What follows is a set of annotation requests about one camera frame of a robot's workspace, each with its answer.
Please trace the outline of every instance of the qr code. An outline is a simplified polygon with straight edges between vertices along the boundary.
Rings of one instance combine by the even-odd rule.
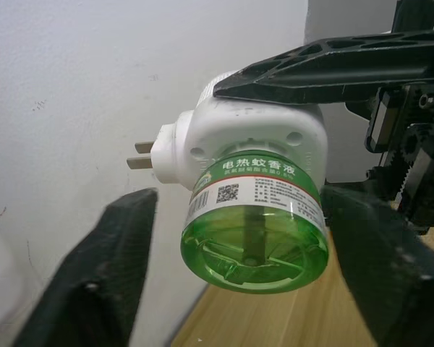
[[[238,200],[239,184],[230,184],[218,188],[217,203]]]

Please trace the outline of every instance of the green liquid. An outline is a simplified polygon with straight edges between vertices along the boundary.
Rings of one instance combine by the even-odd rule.
[[[313,224],[284,210],[248,205],[195,219],[184,230],[181,251],[203,280],[253,294],[305,286],[328,262],[325,237]]]

